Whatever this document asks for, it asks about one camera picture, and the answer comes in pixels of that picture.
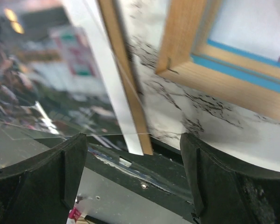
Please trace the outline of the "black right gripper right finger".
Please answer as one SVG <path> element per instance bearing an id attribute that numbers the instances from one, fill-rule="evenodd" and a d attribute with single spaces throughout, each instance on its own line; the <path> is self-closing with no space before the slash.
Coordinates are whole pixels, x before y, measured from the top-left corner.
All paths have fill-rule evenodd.
<path id="1" fill-rule="evenodd" d="M 180 150 L 202 224 L 280 224 L 280 172 L 262 168 L 190 133 Z"/>

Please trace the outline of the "blue wooden picture frame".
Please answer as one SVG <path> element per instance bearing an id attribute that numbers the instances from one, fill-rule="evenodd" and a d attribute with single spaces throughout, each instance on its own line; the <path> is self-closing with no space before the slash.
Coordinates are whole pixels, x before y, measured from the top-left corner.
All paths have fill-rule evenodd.
<path id="1" fill-rule="evenodd" d="M 280 122 L 280 0 L 172 0 L 156 74 Z"/>

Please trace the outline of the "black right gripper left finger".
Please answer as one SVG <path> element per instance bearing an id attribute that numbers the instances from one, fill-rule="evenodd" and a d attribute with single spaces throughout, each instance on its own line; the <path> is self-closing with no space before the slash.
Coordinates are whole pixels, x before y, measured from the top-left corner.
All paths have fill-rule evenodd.
<path id="1" fill-rule="evenodd" d="M 74 207 L 88 146 L 85 134 L 0 169 L 0 224 L 64 224 Z"/>

